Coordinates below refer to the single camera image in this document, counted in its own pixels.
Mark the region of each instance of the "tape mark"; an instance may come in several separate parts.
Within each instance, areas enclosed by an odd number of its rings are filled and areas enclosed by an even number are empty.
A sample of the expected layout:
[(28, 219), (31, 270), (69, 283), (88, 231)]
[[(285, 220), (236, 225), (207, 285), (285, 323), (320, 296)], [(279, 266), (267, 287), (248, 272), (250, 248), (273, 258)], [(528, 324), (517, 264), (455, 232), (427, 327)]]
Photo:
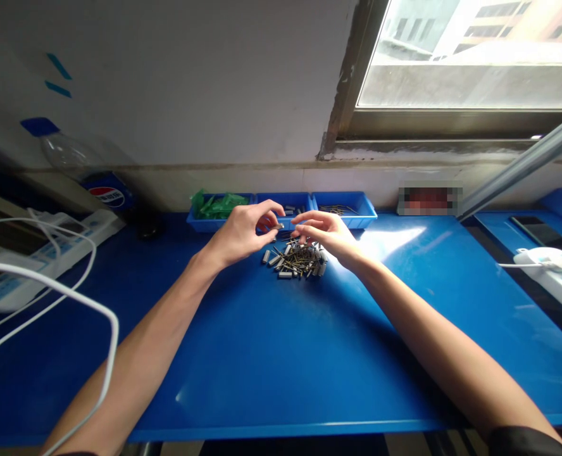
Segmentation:
[(66, 90), (63, 87), (60, 87), (57, 84), (53, 84), (52, 82), (45, 81), (45, 86), (47, 86), (47, 88), (49, 90), (57, 92), (60, 95), (64, 95), (64, 96), (67, 96), (68, 98), (72, 98), (72, 94), (70, 93), (69, 90)]
[(55, 54), (47, 53), (47, 57), (51, 60), (51, 63), (58, 69), (59, 73), (64, 76), (64, 79), (71, 80), (72, 76), (66, 71), (64, 66), (61, 64), (59, 59), (55, 57)]

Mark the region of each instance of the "glass pane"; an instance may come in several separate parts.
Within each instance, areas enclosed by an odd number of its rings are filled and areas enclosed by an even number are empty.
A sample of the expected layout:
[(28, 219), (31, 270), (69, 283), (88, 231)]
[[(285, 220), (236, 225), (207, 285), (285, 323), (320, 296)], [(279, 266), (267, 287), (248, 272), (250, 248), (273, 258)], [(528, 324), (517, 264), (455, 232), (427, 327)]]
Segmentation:
[(391, 0), (358, 107), (562, 109), (562, 0)]

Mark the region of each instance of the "white cable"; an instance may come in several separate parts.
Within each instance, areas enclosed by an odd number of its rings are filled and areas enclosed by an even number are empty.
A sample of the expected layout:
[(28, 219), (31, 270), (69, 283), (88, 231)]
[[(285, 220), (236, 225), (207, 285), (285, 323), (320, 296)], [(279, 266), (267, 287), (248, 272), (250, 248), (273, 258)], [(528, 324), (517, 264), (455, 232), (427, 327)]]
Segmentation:
[[(85, 268), (85, 272), (83, 272), (83, 275), (81, 276), (81, 278), (74, 284), (74, 286), (71, 288), (71, 290), (77, 289), (87, 278), (87, 276), (89, 275), (89, 273), (91, 272), (91, 268), (93, 267), (93, 263), (95, 262), (96, 259), (96, 254), (97, 254), (97, 245), (95, 244), (95, 242), (93, 242), (93, 240), (89, 239), (87, 236), (83, 235), (83, 234), (78, 234), (76, 232), (73, 232), (71, 230), (65, 229), (65, 228), (60, 228), (57, 227), (55, 225), (52, 224), (48, 224), (46, 222), (42, 222), (40, 220), (34, 220), (32, 218), (23, 218), (23, 217), (13, 217), (13, 218), (3, 218), (0, 219), (0, 223), (2, 222), (11, 222), (11, 221), (24, 221), (24, 222), (29, 222), (29, 223), (36, 223), (39, 225), (46, 225), (46, 226), (50, 226), (53, 227), (59, 231), (62, 232), (67, 232), (69, 234), (73, 234), (74, 236), (78, 236), (84, 240), (86, 240), (87, 242), (89, 242), (91, 244), (91, 256), (89, 258), (89, 263), (87, 264), (87, 267)], [(49, 289), (47, 291), (45, 291), (45, 293), (41, 294), (40, 296), (36, 297), (35, 299), (33, 299), (31, 302), (29, 302), (28, 304), (26, 304), (24, 307), (22, 307), (21, 309), (13, 312), (12, 314), (8, 315), (7, 317), (5, 317), (3, 320), (0, 320), (0, 325), (5, 323), (6, 321), (9, 321), (11, 318), (13, 318), (14, 316), (16, 316), (18, 313), (26, 310), (29, 306), (33, 305), (34, 303), (36, 303), (37, 301), (39, 301), (40, 299), (42, 299), (43, 296), (45, 296), (48, 292), (50, 292), (53, 288), (49, 287)], [(50, 304), (49, 306), (47, 306), (45, 309), (41, 310), (38, 314), (36, 314), (35, 316), (33, 316), (30, 320), (26, 321), (24, 324), (22, 324), (21, 326), (17, 327), (14, 331), (11, 331), (9, 334), (7, 334), (5, 337), (3, 337), (2, 339), (0, 339), (0, 346), (6, 342), (7, 340), (9, 340), (11, 337), (13, 337), (14, 335), (16, 335), (18, 332), (20, 332), (22, 329), (26, 328), (28, 325), (30, 325), (31, 323), (33, 323), (34, 321), (36, 321), (37, 319), (41, 318), (44, 314), (46, 314), (48, 311), (50, 311), (51, 309), (53, 309), (57, 304), (59, 304), (60, 302), (62, 302), (65, 298), (66, 298), (66, 294), (64, 294), (62, 297), (60, 297), (59, 299), (57, 299), (55, 302), (53, 302), (52, 304)], [(68, 440), (68, 438), (70, 438), (83, 424), (85, 424), (93, 415), (93, 413), (95, 413), (95, 411), (97, 410), (97, 408), (100, 406), (100, 404), (102, 403), (102, 401), (104, 400), (104, 397), (106, 396), (106, 393), (108, 392), (108, 385), (110, 383), (110, 376), (112, 375), (112, 368), (113, 368), (113, 363), (114, 363), (114, 356), (116, 354), (116, 344), (118, 342), (118, 321), (117, 321), (117, 330), (116, 330), (116, 339), (113, 341), (111, 340), (111, 347), (114, 346), (114, 350), (113, 350), (113, 354), (112, 354), (112, 358), (110, 358), (110, 354), (108, 355), (108, 359), (111, 360), (112, 359), (112, 363), (109, 363), (106, 365), (106, 373), (104, 375), (104, 384), (102, 385), (102, 391), (100, 393), (100, 399), (98, 400), (98, 402), (96, 403), (96, 405), (94, 406), (94, 408), (91, 410), (91, 412), (77, 425), (75, 426), (73, 429), (70, 430), (70, 432), (68, 432), (66, 435), (64, 435), (64, 437), (62, 437), (62, 439), (60, 439), (55, 445), (53, 445), (44, 455), (45, 456), (50, 456), (50, 454), (52, 454), (55, 450), (57, 450), (66, 440)]]
[[(108, 348), (108, 359), (106, 360), (104, 381), (99, 398), (97, 399), (95, 406), (91, 409), (91, 411), (87, 414), (87, 416), (85, 416), (75, 427), (69, 430), (69, 432), (67, 432), (64, 435), (64, 437), (59, 439), (57, 443), (55, 443), (50, 449), (48, 449), (45, 453), (43, 453), (43, 456), (51, 456), (51, 454), (55, 450), (57, 450), (66, 440), (68, 440), (78, 429), (80, 429), (81, 426), (83, 426), (93, 416), (93, 414), (96, 412), (96, 410), (99, 408), (99, 406), (104, 401), (104, 398), (106, 397), (108, 388), (110, 386), (110, 379), (112, 378), (112, 370), (115, 363), (116, 345), (118, 344), (118, 319), (116, 318), (115, 313), (112, 312), (108, 307), (105, 307), (95, 302), (94, 300), (66, 287), (65, 285), (62, 285), (58, 281), (55, 281), (47, 277), (46, 275), (39, 274), (38, 272), (34, 272), (29, 269), (24, 269), (21, 267), (7, 265), (3, 263), (0, 263), (0, 271), (9, 272), (11, 274), (18, 274), (20, 276), (28, 277), (29, 279), (37, 280), (45, 284), (46, 286), (49, 286), (50, 288), (53, 288), (54, 290), (59, 291), (60, 293), (63, 293), (66, 296), (69, 296), (70, 298), (80, 302), (81, 304), (91, 307), (92, 309), (99, 312), (100, 314), (103, 314), (110, 321), (110, 329), (111, 329), (110, 347)], [(0, 339), (0, 345), (3, 344), (10, 337), (13, 337), (15, 334), (20, 332), (23, 328), (27, 327), (30, 323), (38, 319), (41, 315), (44, 314), (44, 312), (45, 311), (38, 313), (30, 320), (18, 326), (16, 329), (11, 331), (5, 337)]]
[(525, 268), (525, 267), (546, 267), (545, 264), (543, 263), (536, 263), (536, 264), (529, 264), (529, 265), (513, 265), (513, 264), (500, 264), (498, 263), (498, 266), (502, 266), (502, 267), (515, 267), (515, 268)]
[[(81, 276), (81, 278), (78, 280), (78, 282), (76, 282), (74, 284), (74, 286), (72, 287), (72, 289), (77, 289), (87, 278), (87, 276), (89, 275), (89, 273), (91, 272), (91, 268), (93, 267), (93, 263), (96, 261), (96, 254), (97, 254), (97, 245), (95, 244), (95, 242), (93, 242), (91, 239), (89, 239), (87, 236), (83, 235), (83, 234), (78, 234), (74, 231), (71, 231), (69, 229), (66, 228), (60, 228), (60, 227), (56, 227), (55, 225), (46, 223), (46, 222), (41, 222), (40, 220), (34, 220), (32, 218), (23, 218), (23, 217), (13, 217), (13, 218), (0, 218), (0, 223), (2, 222), (17, 222), (17, 221), (22, 221), (22, 222), (30, 222), (30, 223), (36, 223), (39, 225), (46, 225), (46, 226), (50, 226), (50, 227), (54, 227), (56, 229), (58, 229), (61, 232), (67, 232), (69, 234), (73, 234), (74, 236), (78, 236), (84, 240), (86, 240), (87, 242), (89, 242), (91, 244), (91, 257), (89, 258), (89, 263), (87, 264), (87, 267), (85, 268), (85, 272), (83, 272), (83, 275)], [(14, 316), (16, 316), (17, 314), (19, 314), (20, 312), (23, 312), (24, 310), (26, 310), (28, 307), (30, 307), (31, 305), (33, 305), (34, 303), (36, 303), (37, 301), (41, 300), (46, 294), (48, 294), (51, 291), (51, 288), (49, 288), (47, 291), (45, 291), (44, 293), (42, 293), (40, 296), (37, 296), (36, 298), (34, 298), (32, 301), (30, 301), (29, 303), (27, 303), (25, 306), (21, 307), (20, 309), (16, 310), (15, 312), (11, 313), (10, 315), (7, 315), (5, 318), (3, 318), (2, 320), (0, 320), (0, 325), (9, 321), (10, 319), (12, 319)], [(40, 315), (44, 315), (46, 314), (48, 311), (50, 311), (52, 308), (54, 308), (57, 304), (59, 304), (60, 302), (62, 302), (64, 299), (66, 299), (66, 296), (62, 296), (61, 298), (58, 298), (53, 304), (50, 304), (48, 307), (46, 307), (43, 311), (41, 311)]]
[[(40, 221), (38, 216), (34, 213), (34, 209), (28, 208), (27, 211), (28, 211), (28, 214), (30, 214), (30, 217), (32, 219), (34, 219), (37, 222)], [(49, 230), (45, 229), (45, 227), (41, 224), (39, 224), (39, 229), (43, 232), (43, 234), (47, 237), (47, 239), (49, 240), (49, 242), (53, 245), (53, 248), (55, 249), (55, 262), (53, 263), (53, 273), (51, 275), (54, 279), (56, 279), (57, 276), (58, 276), (58, 272), (59, 272), (59, 261), (61, 260), (61, 248), (59, 248), (58, 242), (53, 238), (53, 236), (51, 235)]]

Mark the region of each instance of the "smartphone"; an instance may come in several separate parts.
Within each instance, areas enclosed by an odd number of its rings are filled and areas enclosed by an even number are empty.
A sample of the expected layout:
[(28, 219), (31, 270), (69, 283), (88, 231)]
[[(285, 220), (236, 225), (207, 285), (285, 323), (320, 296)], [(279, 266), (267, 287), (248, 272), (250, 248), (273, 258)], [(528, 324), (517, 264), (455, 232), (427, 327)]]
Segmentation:
[(542, 247), (553, 247), (562, 250), (561, 235), (537, 217), (511, 217), (525, 234)]

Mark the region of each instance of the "building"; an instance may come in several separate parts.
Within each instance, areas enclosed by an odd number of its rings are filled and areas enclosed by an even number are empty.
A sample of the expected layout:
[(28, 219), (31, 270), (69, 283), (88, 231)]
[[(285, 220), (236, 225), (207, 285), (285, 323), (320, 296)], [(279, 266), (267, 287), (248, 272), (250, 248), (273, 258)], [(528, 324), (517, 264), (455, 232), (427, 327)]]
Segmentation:
[(468, 23), (454, 54), (490, 40), (562, 42), (562, 0), (481, 0)]
[(377, 54), (383, 60), (429, 60), (461, 0), (393, 0)]

